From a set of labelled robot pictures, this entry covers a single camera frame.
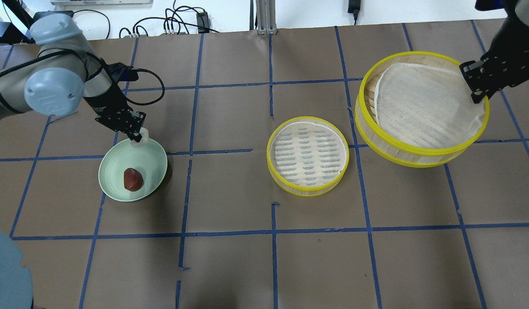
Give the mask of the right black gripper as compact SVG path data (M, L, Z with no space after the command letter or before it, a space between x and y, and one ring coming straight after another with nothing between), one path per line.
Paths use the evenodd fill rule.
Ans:
M459 69L474 104L507 86L513 88L528 81L529 26L506 19L480 60L462 63Z

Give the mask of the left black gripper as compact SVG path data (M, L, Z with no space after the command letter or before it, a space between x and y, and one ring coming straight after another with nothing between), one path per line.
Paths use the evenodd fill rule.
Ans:
M143 123L146 113L135 111L127 103L127 98L117 84L94 97L84 96L84 100L96 113L95 120L115 132L125 134L131 142L139 143L143 139Z

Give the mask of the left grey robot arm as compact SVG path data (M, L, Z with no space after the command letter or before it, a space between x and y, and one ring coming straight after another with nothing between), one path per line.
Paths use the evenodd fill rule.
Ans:
M37 57L0 70L0 121L29 111L66 117L85 100L101 125L132 142L147 141L146 114L134 111L118 86L137 80L136 69L98 57L65 14L42 17L31 26L30 35L41 48ZM32 276L22 259L20 248L0 231L0 309L33 306Z

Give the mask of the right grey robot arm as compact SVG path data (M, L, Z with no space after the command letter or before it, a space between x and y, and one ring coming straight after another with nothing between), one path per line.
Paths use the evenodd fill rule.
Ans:
M505 87L529 80L529 0L477 0L478 11L503 9L507 16L479 61L459 65L475 104Z

